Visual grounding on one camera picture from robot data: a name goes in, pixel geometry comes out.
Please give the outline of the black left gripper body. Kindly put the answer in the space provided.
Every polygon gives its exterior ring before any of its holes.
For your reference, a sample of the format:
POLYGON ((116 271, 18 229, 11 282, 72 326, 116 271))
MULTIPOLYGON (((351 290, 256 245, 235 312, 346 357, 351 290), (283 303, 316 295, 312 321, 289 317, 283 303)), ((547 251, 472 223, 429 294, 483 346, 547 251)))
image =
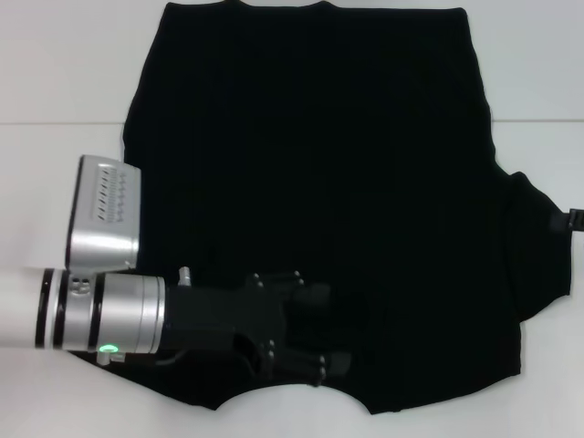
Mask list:
POLYGON ((176 285, 165 291, 164 352, 236 354, 252 372, 271 372, 283 344, 293 273, 250 275, 236 289, 176 285))

